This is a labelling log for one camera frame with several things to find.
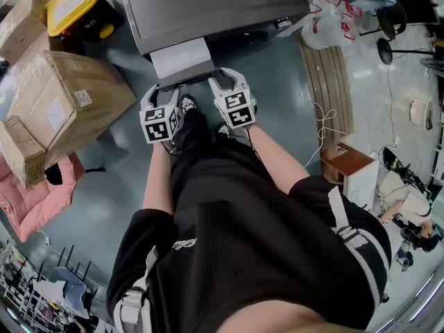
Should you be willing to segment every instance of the white sticker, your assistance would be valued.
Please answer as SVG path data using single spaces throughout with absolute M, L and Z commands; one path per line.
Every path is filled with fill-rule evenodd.
M 62 0 L 54 8 L 54 24 L 58 25 L 75 8 L 81 5 L 84 0 Z
M 74 96 L 76 97 L 78 103 L 82 108 L 92 103 L 92 100 L 86 90 L 79 90 L 77 92 L 74 92 Z
M 58 98 L 55 98 L 49 106 L 46 108 L 46 115 L 48 116 L 51 127 L 58 131 L 62 124 L 65 122 L 67 115 L 63 110 L 63 106 Z

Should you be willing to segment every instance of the white cloth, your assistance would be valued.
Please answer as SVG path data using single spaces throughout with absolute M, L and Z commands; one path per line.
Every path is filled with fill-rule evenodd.
M 384 202 L 390 207 L 397 201 L 403 201 L 399 213 L 404 221 L 421 226 L 430 220 L 426 215 L 430 209 L 427 198 L 413 185 L 405 185 L 399 174 L 389 171 L 379 186 L 379 192 L 384 196 Z

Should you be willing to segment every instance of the gray floor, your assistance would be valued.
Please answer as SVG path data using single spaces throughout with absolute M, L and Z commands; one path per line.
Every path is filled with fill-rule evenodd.
M 86 54 L 118 66 L 139 100 L 157 82 L 152 64 L 139 55 L 127 25 L 100 44 L 87 46 Z M 254 53 L 239 51 L 216 58 L 215 63 L 245 75 L 258 100 L 259 123 L 291 154 L 306 163 L 318 148 L 318 139 L 296 39 L 274 39 L 269 46 Z M 221 121 L 207 83 L 192 85 L 184 92 L 195 96 L 211 124 Z M 65 246 L 75 245 L 74 265 L 92 260 L 88 277 L 103 287 L 111 275 L 131 216 L 142 205 L 151 147 L 145 142 L 138 112 L 137 103 L 97 142 L 78 152 L 85 168 L 103 165 L 107 172 L 87 174 L 76 188 L 73 205 L 43 228 L 59 252 Z M 319 164 L 317 155 L 309 171 L 320 173 Z M 8 225 L 4 215 L 1 220 Z M 35 234 L 20 247 L 35 265 L 46 261 L 45 269 L 50 271 L 58 254 L 45 246 L 39 236 L 44 235 Z M 99 292 L 101 300 L 103 292 L 102 289 Z

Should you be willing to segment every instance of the black t-shirt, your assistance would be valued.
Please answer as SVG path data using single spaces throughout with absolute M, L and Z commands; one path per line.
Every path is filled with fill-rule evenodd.
M 144 275 L 156 245 L 163 257 L 148 290 L 154 332 L 215 332 L 242 307 L 265 300 L 304 305 L 329 322 L 365 329 L 374 301 L 359 263 L 330 229 L 333 185 L 311 177 L 288 196 L 249 154 L 213 154 L 174 168 L 174 217 L 159 210 L 134 215 L 108 287 L 110 314 Z M 390 262 L 383 227 L 343 202 L 350 225 L 369 231 Z

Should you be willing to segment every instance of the black chair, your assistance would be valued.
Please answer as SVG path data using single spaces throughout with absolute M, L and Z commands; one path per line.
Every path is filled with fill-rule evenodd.
M 390 41 L 393 41 L 397 35 L 403 33 L 407 27 L 407 16 L 404 8 L 400 4 L 389 6 L 386 8 L 380 8 L 376 10 L 375 15 L 379 21 L 379 26 L 376 30 L 360 33 L 361 36 L 370 35 L 383 31 Z M 399 24 L 400 27 L 395 29 L 395 25 Z

